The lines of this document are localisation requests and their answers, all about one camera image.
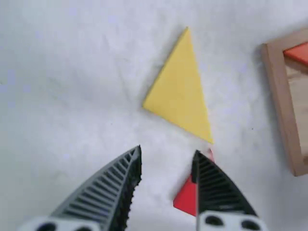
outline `white table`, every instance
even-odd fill
[[[260,57],[307,15],[306,0],[1,1],[1,229],[49,214],[137,144],[128,230],[195,229],[172,199],[207,143],[141,109],[189,26],[216,163],[270,230],[307,230],[308,176],[288,169]]]

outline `white surface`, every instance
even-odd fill
[[[141,109],[189,26],[216,162],[270,230],[307,230],[308,176],[287,168],[259,50],[307,15],[306,0],[1,0],[1,229],[49,214],[137,144],[128,230],[195,229],[172,199],[207,144]]]

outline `red piece in wooden frame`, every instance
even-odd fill
[[[308,42],[287,49],[283,53],[291,59],[308,65]]]

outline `red foam piece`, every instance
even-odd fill
[[[211,149],[207,150],[209,159],[214,161]],[[192,176],[189,175],[185,184],[173,200],[173,207],[196,216],[197,212],[197,184],[192,182]]]
[[[308,42],[287,49],[283,53],[291,59],[301,62],[304,65],[308,65]]]

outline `wooden frame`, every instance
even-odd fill
[[[262,47],[262,56],[268,73],[282,140],[291,171],[295,176],[308,173],[308,156],[304,156],[301,152],[283,51],[307,41],[308,28],[270,41]]]

